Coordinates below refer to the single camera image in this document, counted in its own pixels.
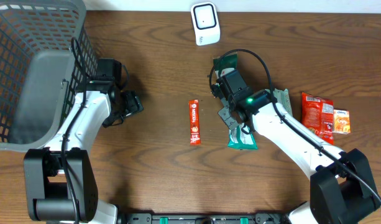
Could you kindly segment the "green 3M gloves package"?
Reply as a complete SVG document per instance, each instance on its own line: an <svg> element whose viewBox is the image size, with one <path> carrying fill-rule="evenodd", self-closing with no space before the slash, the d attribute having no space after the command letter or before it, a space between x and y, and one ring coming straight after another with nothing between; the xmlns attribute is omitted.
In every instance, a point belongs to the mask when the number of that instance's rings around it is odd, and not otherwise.
<svg viewBox="0 0 381 224"><path fill-rule="evenodd" d="M214 72L216 78L219 78L227 73L235 70L237 68L237 54L231 53L225 56L219 63L214 67ZM228 147L238 150L258 150L256 141L252 134L249 134L250 129L245 130L243 124L240 124L234 130L229 130L229 142Z"/></svg>

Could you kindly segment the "thin orange sachet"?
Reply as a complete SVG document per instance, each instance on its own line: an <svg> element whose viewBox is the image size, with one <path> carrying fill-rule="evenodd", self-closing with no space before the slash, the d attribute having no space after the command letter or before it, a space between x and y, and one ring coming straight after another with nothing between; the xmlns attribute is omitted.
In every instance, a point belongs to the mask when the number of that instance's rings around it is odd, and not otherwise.
<svg viewBox="0 0 381 224"><path fill-rule="evenodd" d="M200 136L200 121L199 121L199 101L190 100L188 102L189 106L189 116L190 116L190 144L191 145L200 145L201 136Z"/></svg>

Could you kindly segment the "light green wipes pack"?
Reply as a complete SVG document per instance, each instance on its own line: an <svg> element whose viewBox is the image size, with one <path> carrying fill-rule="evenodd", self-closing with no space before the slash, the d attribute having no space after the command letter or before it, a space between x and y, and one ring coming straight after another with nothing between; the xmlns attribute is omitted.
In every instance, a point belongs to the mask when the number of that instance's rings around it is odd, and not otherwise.
<svg viewBox="0 0 381 224"><path fill-rule="evenodd" d="M274 89L273 91L273 97L275 98L275 103L271 100L271 94L269 89L265 89L265 91L268 93L267 99L269 100L269 104L271 105L273 114L275 116L278 116L277 112L274 109L273 104L276 105L277 109L279 110L280 114L282 116L293 116L293 110L291 107L291 102L290 102L290 95L287 89L284 90L279 90L279 89ZM283 112L278 104L281 104L285 112Z"/></svg>

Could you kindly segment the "large orange snack bag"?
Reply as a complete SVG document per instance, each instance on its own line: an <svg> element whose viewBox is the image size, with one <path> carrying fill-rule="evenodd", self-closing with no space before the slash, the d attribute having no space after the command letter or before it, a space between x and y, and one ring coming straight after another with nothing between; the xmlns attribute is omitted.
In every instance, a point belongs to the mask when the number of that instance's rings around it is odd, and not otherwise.
<svg viewBox="0 0 381 224"><path fill-rule="evenodd" d="M334 144L334 103L332 100L303 92L301 123L319 138Z"/></svg>

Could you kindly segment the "small orange tissue box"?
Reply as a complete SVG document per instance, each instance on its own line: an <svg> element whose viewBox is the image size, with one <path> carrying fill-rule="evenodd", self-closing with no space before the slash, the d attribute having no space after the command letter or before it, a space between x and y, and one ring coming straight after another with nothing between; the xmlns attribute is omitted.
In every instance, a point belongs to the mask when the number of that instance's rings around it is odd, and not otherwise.
<svg viewBox="0 0 381 224"><path fill-rule="evenodd" d="M351 132L350 114L346 110L334 110L334 133L349 134Z"/></svg>

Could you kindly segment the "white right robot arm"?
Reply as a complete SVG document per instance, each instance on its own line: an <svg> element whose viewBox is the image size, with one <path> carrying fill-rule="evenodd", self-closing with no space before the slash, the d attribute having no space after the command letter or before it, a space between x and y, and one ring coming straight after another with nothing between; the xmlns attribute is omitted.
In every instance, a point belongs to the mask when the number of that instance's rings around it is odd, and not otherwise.
<svg viewBox="0 0 381 224"><path fill-rule="evenodd" d="M359 223L381 208L366 156L358 149L345 152L317 137L288 111L286 91L254 93L215 91L224 107L220 117L229 129L255 131L278 146L310 181L310 201L285 215L281 223Z"/></svg>

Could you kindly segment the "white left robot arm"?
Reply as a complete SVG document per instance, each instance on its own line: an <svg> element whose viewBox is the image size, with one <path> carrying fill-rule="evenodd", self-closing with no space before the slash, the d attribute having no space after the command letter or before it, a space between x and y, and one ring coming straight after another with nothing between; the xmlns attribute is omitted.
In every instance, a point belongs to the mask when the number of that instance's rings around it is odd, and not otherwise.
<svg viewBox="0 0 381 224"><path fill-rule="evenodd" d="M120 223L118 207L99 199L89 154L100 127L122 124L143 106L114 81L88 81L77 90L57 134L24 156L28 213L33 221Z"/></svg>

